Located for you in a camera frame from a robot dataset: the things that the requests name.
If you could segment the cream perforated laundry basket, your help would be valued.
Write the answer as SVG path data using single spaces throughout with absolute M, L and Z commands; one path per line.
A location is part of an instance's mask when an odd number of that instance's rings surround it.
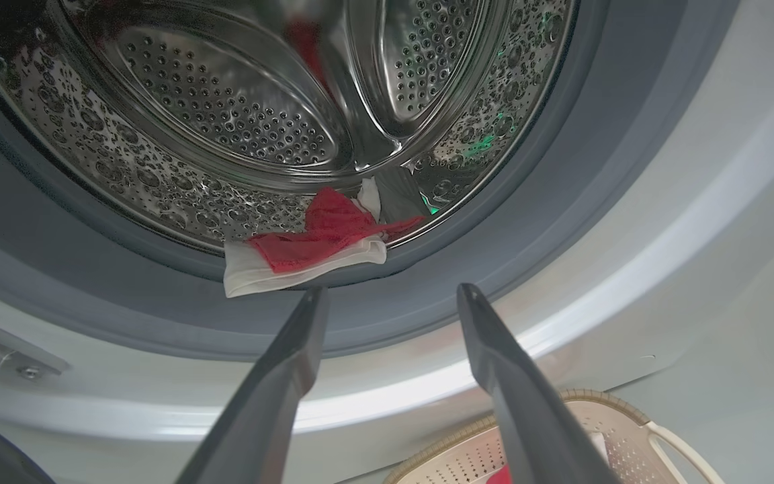
M 611 393 L 560 393 L 621 484 L 688 484 L 666 452 L 675 451 L 704 484 L 725 484 L 688 443 Z M 486 484 L 506 465 L 497 420 L 488 415 L 401 462 L 383 484 Z

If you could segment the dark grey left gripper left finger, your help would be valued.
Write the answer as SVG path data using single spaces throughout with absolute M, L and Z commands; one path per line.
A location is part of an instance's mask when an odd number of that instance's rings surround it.
M 301 399 L 323 357 L 329 295 L 305 292 L 175 484 L 282 484 Z

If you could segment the white front-load washing machine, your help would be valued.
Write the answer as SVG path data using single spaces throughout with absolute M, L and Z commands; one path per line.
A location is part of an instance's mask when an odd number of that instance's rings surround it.
M 228 299 L 224 243 L 375 177 L 431 214 Z M 774 252 L 774 0 L 0 0 L 0 434 L 172 484 L 306 291 L 282 484 L 491 408 L 457 287 L 559 388 L 669 367 Z

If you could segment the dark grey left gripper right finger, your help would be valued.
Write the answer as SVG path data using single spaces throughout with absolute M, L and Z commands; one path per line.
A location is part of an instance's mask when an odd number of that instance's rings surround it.
M 457 287 L 471 374 L 492 399 L 513 484 L 621 484 L 482 291 Z

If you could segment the red and white garment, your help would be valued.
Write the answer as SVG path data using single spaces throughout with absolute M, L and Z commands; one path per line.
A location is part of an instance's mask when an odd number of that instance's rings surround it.
M 318 191 L 304 212 L 302 232 L 255 234 L 224 243 L 228 299 L 295 287 L 349 266 L 387 260 L 387 242 L 431 214 L 419 194 L 406 196 L 377 178 L 363 179 L 356 197 Z

